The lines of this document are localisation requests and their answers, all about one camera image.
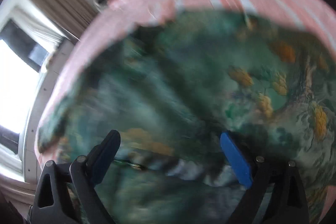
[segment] bolt head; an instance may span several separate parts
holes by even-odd
[[[141,165],[139,164],[130,164],[130,166],[135,170],[142,170]]]
[[[256,159],[257,162],[264,162],[265,161],[263,156],[257,156],[255,159]]]
[[[290,160],[290,161],[288,162],[288,165],[289,165],[290,167],[295,167],[295,166],[296,166],[296,163],[295,163],[295,161]]]
[[[48,161],[45,163],[45,166],[50,167],[50,166],[53,165],[53,163],[54,163],[53,160],[48,160]]]
[[[85,161],[86,161],[86,156],[79,156],[79,157],[77,158],[77,161],[80,162],[80,163],[85,162]]]

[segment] green blanket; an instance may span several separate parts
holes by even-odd
[[[58,143],[59,162],[72,161],[116,129],[122,144],[96,191],[118,223],[222,224],[245,192],[219,146],[231,130],[254,155],[297,163],[317,223],[335,173],[335,72],[309,33],[185,12],[96,58],[40,128],[38,149]]]

